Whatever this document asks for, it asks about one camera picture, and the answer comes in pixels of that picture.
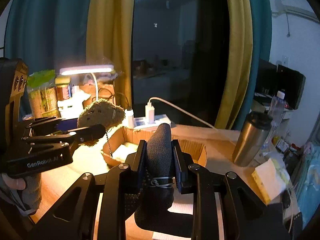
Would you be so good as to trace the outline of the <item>person hand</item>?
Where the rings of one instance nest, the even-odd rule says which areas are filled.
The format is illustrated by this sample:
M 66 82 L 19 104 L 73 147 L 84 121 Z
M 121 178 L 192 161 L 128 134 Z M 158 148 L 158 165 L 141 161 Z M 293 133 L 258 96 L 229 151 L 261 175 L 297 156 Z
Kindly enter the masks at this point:
M 1 174 L 4 183 L 11 189 L 14 190 L 24 190 L 26 187 L 26 183 L 23 178 L 10 178 L 6 173 Z

